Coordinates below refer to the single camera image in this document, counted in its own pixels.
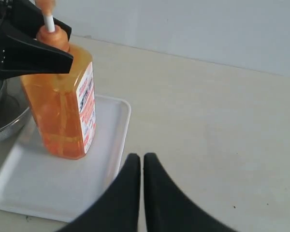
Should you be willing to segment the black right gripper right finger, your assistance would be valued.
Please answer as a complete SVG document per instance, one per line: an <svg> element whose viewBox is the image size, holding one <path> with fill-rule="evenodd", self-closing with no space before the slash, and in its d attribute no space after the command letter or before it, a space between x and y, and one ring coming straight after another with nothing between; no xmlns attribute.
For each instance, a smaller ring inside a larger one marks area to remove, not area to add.
<svg viewBox="0 0 290 232"><path fill-rule="evenodd" d="M155 153L144 155L144 205L148 232L231 232L174 183Z"/></svg>

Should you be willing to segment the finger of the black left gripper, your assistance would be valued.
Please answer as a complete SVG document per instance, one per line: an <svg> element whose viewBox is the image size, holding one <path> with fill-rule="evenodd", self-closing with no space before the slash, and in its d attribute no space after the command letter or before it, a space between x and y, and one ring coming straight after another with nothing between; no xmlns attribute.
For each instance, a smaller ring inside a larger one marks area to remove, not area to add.
<svg viewBox="0 0 290 232"><path fill-rule="evenodd" d="M69 73L73 56L26 35L0 35L0 77Z"/></svg>
<svg viewBox="0 0 290 232"><path fill-rule="evenodd" d="M42 11L29 0L6 0L4 6L4 34L35 38L44 25Z"/></svg>

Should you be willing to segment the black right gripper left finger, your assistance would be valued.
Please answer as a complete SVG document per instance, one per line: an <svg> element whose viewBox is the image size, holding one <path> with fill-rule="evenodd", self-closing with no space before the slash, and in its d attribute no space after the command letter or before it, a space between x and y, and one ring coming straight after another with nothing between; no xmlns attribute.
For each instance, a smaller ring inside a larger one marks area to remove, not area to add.
<svg viewBox="0 0 290 232"><path fill-rule="evenodd" d="M136 232L140 206L141 163L129 154L104 194L61 232Z"/></svg>

